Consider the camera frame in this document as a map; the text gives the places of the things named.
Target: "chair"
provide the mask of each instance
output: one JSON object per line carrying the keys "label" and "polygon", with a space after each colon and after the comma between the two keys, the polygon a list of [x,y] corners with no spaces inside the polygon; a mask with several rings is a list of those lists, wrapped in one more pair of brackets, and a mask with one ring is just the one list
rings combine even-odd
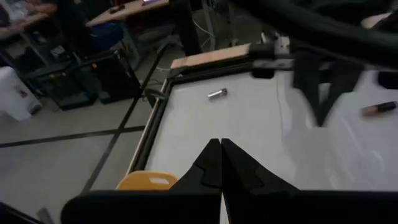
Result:
{"label": "chair", "polygon": [[178,179],[166,172],[135,171],[127,175],[119,185],[118,190],[168,190]]}

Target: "desk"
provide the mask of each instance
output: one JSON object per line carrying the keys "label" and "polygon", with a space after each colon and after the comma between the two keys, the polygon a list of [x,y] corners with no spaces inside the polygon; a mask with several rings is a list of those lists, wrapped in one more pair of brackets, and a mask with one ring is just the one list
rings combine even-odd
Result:
{"label": "desk", "polygon": [[142,62],[144,59],[144,50],[142,49],[142,46],[140,45],[138,38],[130,31],[128,25],[126,24],[125,20],[131,16],[138,14],[140,12],[145,12],[153,9],[157,9],[160,7],[164,7],[169,5],[169,0],[158,0],[156,2],[144,5],[144,0],[139,0],[139,1],[132,1],[129,3],[125,4],[125,9],[116,12],[114,14],[110,14],[109,10],[103,12],[99,16],[95,17],[91,21],[86,23],[87,27],[92,27],[98,24],[102,24],[104,22],[110,22],[110,21],[120,21],[120,25],[123,29],[123,32],[125,33],[127,37],[127,41],[129,42],[129,45],[131,47],[131,50],[134,54],[134,61],[132,63],[132,67],[135,69],[139,66],[139,64]]}
{"label": "desk", "polygon": [[[32,16],[28,16],[24,19],[23,22],[7,27],[6,29],[0,30],[0,40],[6,39],[12,35],[20,34],[21,37],[32,47],[32,50],[36,53],[36,55],[43,61],[45,65],[50,64],[50,59],[46,57],[45,55],[40,53],[39,46],[31,39],[27,34],[25,34],[25,28],[32,26],[44,19],[49,18],[49,15],[47,14],[34,14]],[[4,49],[3,46],[0,46],[0,56],[2,59],[8,63],[11,67],[16,69],[18,73],[20,73],[20,70],[18,69],[16,63],[14,62],[14,59],[8,54],[8,52]]]}
{"label": "desk", "polygon": [[86,23],[87,27],[92,27],[98,24],[102,24],[104,22],[109,21],[123,21],[126,20],[127,17],[131,15],[138,14],[140,12],[145,12],[153,9],[157,9],[160,7],[168,6],[169,0],[158,0],[152,2],[150,4],[144,5],[144,0],[140,1],[132,1],[125,4],[125,9],[114,14],[110,14],[109,10],[103,12],[99,16],[95,17],[91,21]]}
{"label": "desk", "polygon": [[[205,13],[205,20],[206,20],[206,24],[208,27],[208,31],[209,31],[209,33],[211,33],[211,35],[210,35],[211,50],[214,50],[215,45],[216,45],[216,37],[215,37],[214,28],[213,28],[213,19],[211,18],[210,10],[209,10],[206,0],[201,0],[201,3],[203,6],[203,12]],[[128,26],[125,23],[125,20],[131,15],[135,15],[135,14],[138,14],[141,12],[157,9],[160,7],[165,7],[168,5],[169,5],[169,0],[158,0],[158,1],[154,1],[152,3],[146,4],[146,5],[144,5],[144,0],[137,0],[137,1],[129,2],[129,3],[125,4],[126,8],[124,10],[116,12],[114,14],[110,14],[109,10],[107,10],[107,11],[103,12],[102,14],[100,14],[99,16],[97,16],[96,18],[87,22],[86,26],[92,27],[92,26],[95,26],[98,24],[102,24],[104,22],[120,21],[123,31],[127,36],[127,41],[129,42],[130,46],[132,47],[131,50],[136,58],[136,60],[133,63],[133,65],[136,66],[142,60],[142,54],[144,51],[142,50],[142,47],[140,46],[137,37],[129,30]],[[177,10],[184,11],[185,8],[179,6]],[[183,13],[183,15],[182,15],[180,12],[175,12],[174,14],[178,14],[177,16],[184,17],[184,19],[177,21],[177,23],[178,23],[177,25],[179,26],[179,29],[177,29],[177,30],[179,30],[179,32],[180,32],[180,39],[184,45],[186,54],[191,55],[193,53],[194,54],[200,53],[201,50],[200,50],[199,43],[196,44],[197,46],[196,45],[190,46],[190,44],[188,44],[188,43],[195,42],[193,40],[194,38],[193,38],[193,34],[191,31],[195,32],[195,37],[197,39],[196,30],[195,30],[196,28],[193,25],[193,21],[184,21],[184,20],[186,20],[185,18],[187,18],[187,15],[185,13]]]}

